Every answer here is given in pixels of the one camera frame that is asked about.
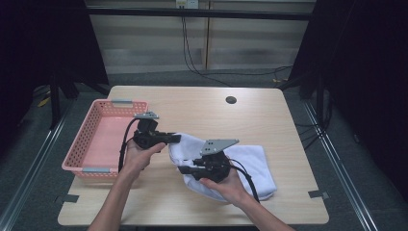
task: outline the pink basket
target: pink basket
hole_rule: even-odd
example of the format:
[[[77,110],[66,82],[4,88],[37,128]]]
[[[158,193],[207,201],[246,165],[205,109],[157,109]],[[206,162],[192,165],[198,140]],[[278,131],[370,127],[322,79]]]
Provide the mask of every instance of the pink basket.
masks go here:
[[[69,148],[63,169],[79,177],[117,177],[119,150],[126,127],[135,114],[147,112],[147,103],[131,100],[93,101],[81,128]],[[132,124],[133,137],[138,122]]]

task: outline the person's right hand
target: person's right hand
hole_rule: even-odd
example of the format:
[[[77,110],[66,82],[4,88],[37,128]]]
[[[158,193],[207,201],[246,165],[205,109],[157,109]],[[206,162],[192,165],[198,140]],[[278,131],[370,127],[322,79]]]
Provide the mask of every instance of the person's right hand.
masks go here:
[[[239,202],[249,196],[241,182],[240,176],[233,168],[230,169],[228,177],[221,182],[216,183],[207,178],[201,178],[200,183],[209,189],[218,191],[224,199],[235,206],[239,206]]]

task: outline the power outlet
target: power outlet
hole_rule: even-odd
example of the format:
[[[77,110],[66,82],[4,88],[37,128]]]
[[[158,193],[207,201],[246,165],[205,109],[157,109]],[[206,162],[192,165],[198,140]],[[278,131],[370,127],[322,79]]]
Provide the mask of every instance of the power outlet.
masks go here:
[[[188,9],[198,9],[198,0],[187,0]]]
[[[187,8],[187,0],[176,0],[176,8],[177,9],[186,9]]]

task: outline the white towel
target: white towel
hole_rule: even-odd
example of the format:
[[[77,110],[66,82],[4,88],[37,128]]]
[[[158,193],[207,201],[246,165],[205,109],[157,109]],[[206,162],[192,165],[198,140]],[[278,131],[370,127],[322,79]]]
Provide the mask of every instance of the white towel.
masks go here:
[[[168,145],[171,162],[176,166],[196,167],[192,160],[201,159],[200,150],[205,141],[188,134],[182,134],[178,143]],[[260,200],[268,199],[276,191],[275,183],[270,174],[264,148],[260,145],[233,145],[224,149],[224,153],[229,159],[240,162],[251,176]],[[246,191],[252,194],[249,183],[245,176],[239,172],[242,184]],[[218,201],[226,201],[217,191],[210,190],[199,181],[196,181],[190,174],[184,174],[186,186],[196,193],[206,195]]]

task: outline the table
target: table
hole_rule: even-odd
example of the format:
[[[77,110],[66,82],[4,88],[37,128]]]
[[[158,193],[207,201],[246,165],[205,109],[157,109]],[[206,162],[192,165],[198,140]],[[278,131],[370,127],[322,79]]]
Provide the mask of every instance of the table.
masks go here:
[[[226,102],[234,96],[235,104]],[[277,192],[262,204],[288,224],[326,223],[328,214],[318,190],[291,113],[281,90],[199,87],[113,87],[110,99],[147,101],[160,116],[157,130],[182,132],[208,139],[239,139],[261,145]],[[61,225],[89,225],[102,206],[112,182],[75,177],[59,214]],[[223,226],[252,225],[231,204],[189,190],[168,157],[153,156],[134,183],[122,216],[124,225]]]

